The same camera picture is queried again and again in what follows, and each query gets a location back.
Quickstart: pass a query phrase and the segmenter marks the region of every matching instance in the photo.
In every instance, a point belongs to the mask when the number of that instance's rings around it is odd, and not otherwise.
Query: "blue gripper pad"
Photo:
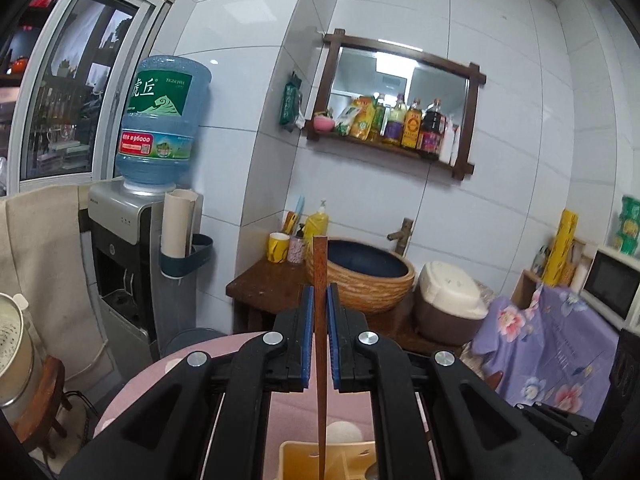
[[[340,354],[338,348],[338,329],[335,322],[335,301],[331,286],[326,288],[326,318],[329,332],[331,377],[334,380],[334,390],[337,390],[340,387]]]
[[[314,328],[314,288],[308,288],[306,295],[306,304],[304,306],[305,326],[302,344],[300,345],[300,362],[302,363],[302,371],[300,373],[302,379],[302,387],[309,387],[309,378],[311,377],[311,345],[313,341]]]

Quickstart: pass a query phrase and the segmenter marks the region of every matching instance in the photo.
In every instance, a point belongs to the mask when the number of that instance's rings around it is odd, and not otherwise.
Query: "yellow cup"
[[[287,259],[289,251],[289,235],[271,233],[267,243],[267,260],[274,264],[281,264]]]

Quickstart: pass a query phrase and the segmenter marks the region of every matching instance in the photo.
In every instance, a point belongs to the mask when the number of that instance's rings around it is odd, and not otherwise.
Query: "pink tablecloth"
[[[237,351],[246,341],[259,333],[236,334],[212,339],[184,348],[142,370],[130,380],[105,410],[96,426],[100,433],[114,418],[126,410],[135,400],[155,384],[165,373],[167,364],[183,358],[194,350],[202,350],[212,357]],[[309,388],[301,394],[271,396],[267,440],[264,450],[263,480],[273,480],[278,473],[278,450],[286,440],[302,442],[318,441],[318,412],[316,404],[315,356],[312,357]],[[328,379],[327,423],[347,420],[360,428],[364,440],[373,440],[373,422],[369,394],[339,394],[332,389]]]

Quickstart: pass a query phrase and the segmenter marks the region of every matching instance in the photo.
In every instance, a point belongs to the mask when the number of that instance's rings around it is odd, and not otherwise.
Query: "wooden countertop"
[[[308,284],[304,265],[272,264],[264,258],[229,283],[226,294],[262,312],[279,314],[298,306],[302,286]],[[367,314],[370,329],[395,340],[409,352],[429,355],[436,350],[449,350],[459,356],[462,347],[435,343],[415,332],[413,304],[413,295],[408,294],[387,312]]]

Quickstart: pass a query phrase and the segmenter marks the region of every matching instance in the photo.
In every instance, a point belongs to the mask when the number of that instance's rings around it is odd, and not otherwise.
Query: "wooden chopstick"
[[[326,255],[327,237],[314,236],[314,337],[318,394],[318,480],[324,480],[326,459]]]

